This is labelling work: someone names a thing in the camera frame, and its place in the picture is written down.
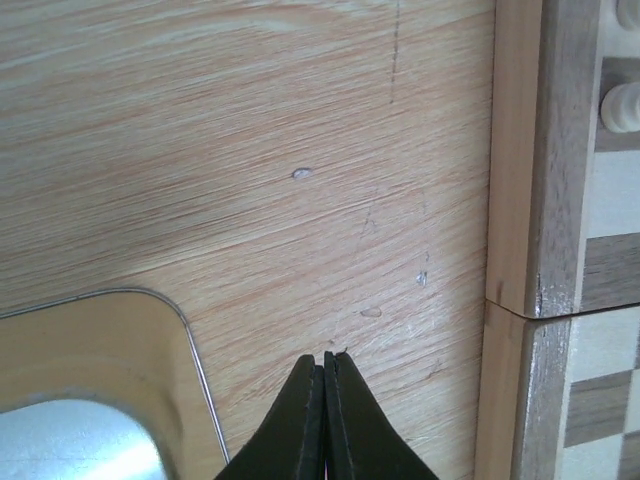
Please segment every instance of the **checkered wooden board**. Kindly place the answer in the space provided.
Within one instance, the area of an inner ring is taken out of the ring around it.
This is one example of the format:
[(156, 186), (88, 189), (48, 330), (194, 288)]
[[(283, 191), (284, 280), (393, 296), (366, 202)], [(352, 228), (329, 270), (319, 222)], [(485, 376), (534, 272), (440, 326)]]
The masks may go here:
[(562, 480), (640, 479), (640, 309), (572, 320)]

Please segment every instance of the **wooden surface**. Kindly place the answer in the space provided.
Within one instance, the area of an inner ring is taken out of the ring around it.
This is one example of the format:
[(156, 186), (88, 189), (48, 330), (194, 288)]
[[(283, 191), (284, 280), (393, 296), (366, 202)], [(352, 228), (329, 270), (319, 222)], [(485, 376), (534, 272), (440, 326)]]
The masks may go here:
[(622, 152), (640, 150), (640, 133), (613, 133), (598, 122), (596, 152)]
[(569, 329), (488, 302), (476, 480), (554, 478)]
[(167, 295), (232, 454), (299, 354), (348, 347), (471, 478), (493, 7), (2, 2), (0, 309)]
[(579, 305), (600, 6), (497, 4), (487, 298), (527, 317)]
[(486, 295), (516, 312), (529, 308), (525, 297), (541, 15), (542, 0), (496, 2)]
[(584, 269), (582, 308), (640, 302), (640, 233), (590, 238)]
[(589, 180), (587, 239), (640, 233), (640, 152), (599, 152)]
[[(171, 477), (213, 478), (225, 456), (192, 352), (180, 314), (141, 292), (106, 293), (3, 318), (0, 412), (68, 396), (98, 399), (149, 431), (170, 459)], [(2, 456), (7, 474), (12, 460)]]
[(476, 443), (476, 480), (511, 477), (525, 320), (487, 302)]
[(539, 321), (489, 303), (478, 479), (637, 478), (639, 310)]
[(570, 323), (527, 321), (515, 427), (512, 475), (521, 480), (553, 478), (563, 418)]
[(578, 310), (583, 203), (593, 160), (602, 54), (602, 0), (547, 0), (542, 10), (528, 291), (536, 317)]

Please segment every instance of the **dark line mark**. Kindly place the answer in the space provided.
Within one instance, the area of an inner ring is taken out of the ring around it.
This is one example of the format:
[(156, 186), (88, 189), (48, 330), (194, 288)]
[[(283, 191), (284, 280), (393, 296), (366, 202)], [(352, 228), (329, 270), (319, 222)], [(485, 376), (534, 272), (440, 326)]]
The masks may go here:
[(424, 187), (422, 187), (422, 214), (427, 216), (427, 193), (424, 191)]
[(426, 380), (431, 380), (431, 378), (433, 378), (434, 375), (440, 373), (442, 370), (444, 370), (442, 368), (442, 360), (441, 359), (437, 359), (435, 365), (431, 368), (431, 370), (429, 371), (429, 373), (427, 374), (427, 378)]
[(398, 36), (400, 34), (400, 0), (396, 0), (396, 26), (393, 31), (393, 65), (391, 67), (391, 100), (389, 104), (393, 103), (394, 90), (396, 85), (396, 70), (398, 68)]
[(369, 205), (369, 210), (367, 211), (367, 218), (364, 220), (364, 223), (362, 224), (362, 231), (360, 232), (360, 238), (358, 240), (362, 240), (362, 237), (364, 237), (364, 233), (367, 230), (367, 225), (369, 225), (369, 222), (371, 221), (371, 210), (373, 210), (374, 202), (375, 200), (371, 202), (371, 205)]

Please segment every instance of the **wooden edge trim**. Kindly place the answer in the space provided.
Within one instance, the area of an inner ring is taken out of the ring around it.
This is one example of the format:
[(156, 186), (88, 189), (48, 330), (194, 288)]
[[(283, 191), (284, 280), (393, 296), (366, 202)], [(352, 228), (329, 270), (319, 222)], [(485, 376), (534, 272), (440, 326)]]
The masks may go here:
[(570, 327), (568, 319), (525, 325), (510, 478), (555, 478)]
[(640, 233), (587, 240), (582, 311), (640, 303)]
[(545, 0), (542, 8), (526, 316), (577, 310), (582, 206), (598, 116), (601, 6)]
[(509, 479), (525, 320), (487, 302), (476, 439), (476, 480)]
[[(602, 62), (600, 102), (609, 90), (617, 85), (640, 81), (640, 58), (605, 58)], [(598, 116), (596, 152), (621, 152), (640, 150), (640, 132), (613, 133), (607, 130)]]
[(543, 0), (497, 0), (486, 296), (524, 314)]
[(474, 478), (554, 478), (571, 322), (485, 314)]

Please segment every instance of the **scratch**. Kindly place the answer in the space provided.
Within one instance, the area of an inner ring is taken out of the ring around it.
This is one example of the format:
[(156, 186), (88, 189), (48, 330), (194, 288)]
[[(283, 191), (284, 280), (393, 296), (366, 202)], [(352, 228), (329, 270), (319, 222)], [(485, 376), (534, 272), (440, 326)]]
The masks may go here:
[(376, 191), (373, 192), (373, 200), (371, 200), (371, 203), (369, 204), (367, 216), (364, 220), (364, 223), (362, 224), (362, 231), (360, 232), (360, 237), (358, 238), (358, 243), (356, 244), (356, 255), (360, 251), (360, 243), (362, 242), (362, 239), (367, 234), (367, 227), (371, 226), (371, 230), (373, 233), (376, 233), (376, 231), (378, 230), (378, 225), (376, 224), (375, 220), (371, 220), (371, 212), (373, 211), (373, 207), (375, 206), (376, 200), (378, 199), (379, 190), (380, 185), (376, 185)]
[(535, 310), (536, 310), (536, 316), (540, 317), (542, 315), (542, 302), (544, 300), (543, 296), (542, 296), (542, 288), (540, 288), (542, 284), (542, 281), (540, 280), (540, 273), (538, 273), (536, 275), (536, 305), (535, 305)]
[(424, 191), (424, 187), (422, 187), (422, 214), (427, 216), (427, 193)]
[(399, 34), (400, 34), (400, 0), (396, 0), (396, 26), (393, 31), (393, 64), (391, 66), (391, 101), (389, 101), (389, 104), (392, 104), (394, 100), (394, 90), (396, 85), (396, 71), (398, 69)]
[(438, 358), (435, 365), (431, 368), (431, 371), (427, 374), (426, 380), (430, 380), (434, 375), (440, 373), (442, 370), (444, 370), (442, 368), (442, 359)]

